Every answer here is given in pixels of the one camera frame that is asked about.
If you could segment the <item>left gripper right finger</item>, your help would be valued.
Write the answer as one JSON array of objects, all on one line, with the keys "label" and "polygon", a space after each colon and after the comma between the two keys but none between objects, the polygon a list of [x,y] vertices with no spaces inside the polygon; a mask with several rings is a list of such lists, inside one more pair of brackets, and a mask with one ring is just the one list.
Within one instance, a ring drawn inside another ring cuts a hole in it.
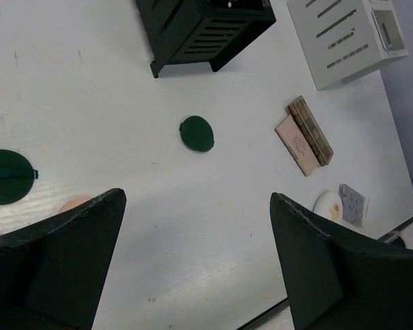
[{"label": "left gripper right finger", "polygon": [[273,193],[270,216],[296,329],[413,329],[413,250]]}]

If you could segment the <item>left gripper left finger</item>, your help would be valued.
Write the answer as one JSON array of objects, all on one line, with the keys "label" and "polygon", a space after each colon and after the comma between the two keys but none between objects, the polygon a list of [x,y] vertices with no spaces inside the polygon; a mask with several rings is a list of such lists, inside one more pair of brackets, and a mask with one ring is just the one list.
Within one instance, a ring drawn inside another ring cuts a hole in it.
[{"label": "left gripper left finger", "polygon": [[113,188],[0,236],[0,329],[91,329],[127,198]]}]

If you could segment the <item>peach round makeup sponge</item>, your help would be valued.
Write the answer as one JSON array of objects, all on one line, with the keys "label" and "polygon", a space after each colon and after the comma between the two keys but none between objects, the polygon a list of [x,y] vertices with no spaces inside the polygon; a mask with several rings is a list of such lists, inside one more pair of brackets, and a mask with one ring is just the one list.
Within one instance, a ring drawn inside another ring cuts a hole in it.
[{"label": "peach round makeup sponge", "polygon": [[58,211],[59,214],[67,212],[68,210],[71,210],[83,203],[86,203],[89,201],[91,198],[88,196],[77,196],[74,197],[73,199],[69,200],[66,202],[64,205],[62,205]]}]

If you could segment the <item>white gold egg bottle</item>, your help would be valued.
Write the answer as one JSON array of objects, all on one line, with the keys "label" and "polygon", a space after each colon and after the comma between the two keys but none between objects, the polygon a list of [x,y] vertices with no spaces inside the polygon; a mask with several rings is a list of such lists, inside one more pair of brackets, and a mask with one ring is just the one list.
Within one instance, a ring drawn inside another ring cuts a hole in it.
[{"label": "white gold egg bottle", "polygon": [[333,190],[324,191],[316,200],[313,212],[333,222],[340,222],[343,217],[341,197]]}]

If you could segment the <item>grey glitter palette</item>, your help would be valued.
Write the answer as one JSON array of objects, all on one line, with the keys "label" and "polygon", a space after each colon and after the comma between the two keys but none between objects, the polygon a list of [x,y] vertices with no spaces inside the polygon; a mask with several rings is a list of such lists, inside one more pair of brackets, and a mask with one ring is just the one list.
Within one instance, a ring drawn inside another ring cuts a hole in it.
[{"label": "grey glitter palette", "polygon": [[368,210],[369,199],[347,184],[340,184],[338,193],[343,206],[342,219],[351,226],[362,229]]}]

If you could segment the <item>dark green strapped puff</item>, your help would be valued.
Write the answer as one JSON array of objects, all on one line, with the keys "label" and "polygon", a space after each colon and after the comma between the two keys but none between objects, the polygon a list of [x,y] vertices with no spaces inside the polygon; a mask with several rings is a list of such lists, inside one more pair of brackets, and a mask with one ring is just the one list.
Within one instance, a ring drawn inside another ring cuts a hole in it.
[{"label": "dark green strapped puff", "polygon": [[39,172],[20,153],[0,149],[0,206],[18,202],[32,189]]}]

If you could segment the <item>pink palette case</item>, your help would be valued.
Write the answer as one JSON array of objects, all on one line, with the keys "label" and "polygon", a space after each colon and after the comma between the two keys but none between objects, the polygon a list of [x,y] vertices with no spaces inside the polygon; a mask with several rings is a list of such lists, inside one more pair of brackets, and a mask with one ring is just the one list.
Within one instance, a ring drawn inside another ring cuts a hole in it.
[{"label": "pink palette case", "polygon": [[275,132],[288,149],[304,176],[309,177],[312,175],[315,169],[319,167],[319,162],[292,116],[288,115],[284,118],[282,122],[276,126]]}]

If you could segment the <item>brown eyeshadow palette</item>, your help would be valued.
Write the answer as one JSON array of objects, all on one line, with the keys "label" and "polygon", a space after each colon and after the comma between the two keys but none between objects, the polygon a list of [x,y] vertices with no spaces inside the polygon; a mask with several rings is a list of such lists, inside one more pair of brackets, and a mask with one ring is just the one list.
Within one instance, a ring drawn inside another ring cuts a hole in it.
[{"label": "brown eyeshadow palette", "polygon": [[303,96],[288,104],[293,120],[304,135],[320,166],[329,165],[334,152],[326,136],[314,118]]}]

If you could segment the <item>dark green powder puff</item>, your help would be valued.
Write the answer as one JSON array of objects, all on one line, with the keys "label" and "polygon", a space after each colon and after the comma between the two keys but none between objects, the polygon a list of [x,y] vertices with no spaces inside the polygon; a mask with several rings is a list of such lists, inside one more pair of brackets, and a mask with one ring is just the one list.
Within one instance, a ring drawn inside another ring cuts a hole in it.
[{"label": "dark green powder puff", "polygon": [[197,115],[186,118],[179,127],[183,144],[190,150],[207,153],[214,147],[214,134],[211,125]]}]

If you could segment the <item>white slotted organizer box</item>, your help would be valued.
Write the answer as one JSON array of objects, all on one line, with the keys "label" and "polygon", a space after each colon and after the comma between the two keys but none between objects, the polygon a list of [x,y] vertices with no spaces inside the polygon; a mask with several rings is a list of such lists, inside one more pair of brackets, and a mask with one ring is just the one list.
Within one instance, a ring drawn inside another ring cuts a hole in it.
[{"label": "white slotted organizer box", "polygon": [[391,1],[287,3],[315,87],[346,85],[408,56]]}]

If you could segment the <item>black slotted organizer box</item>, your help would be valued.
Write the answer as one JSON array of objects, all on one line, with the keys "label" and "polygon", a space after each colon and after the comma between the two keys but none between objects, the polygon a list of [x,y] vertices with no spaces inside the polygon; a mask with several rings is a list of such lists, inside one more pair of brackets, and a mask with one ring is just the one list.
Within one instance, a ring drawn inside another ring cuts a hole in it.
[{"label": "black slotted organizer box", "polygon": [[166,65],[208,63],[218,72],[276,22],[270,1],[136,3],[157,78]]}]

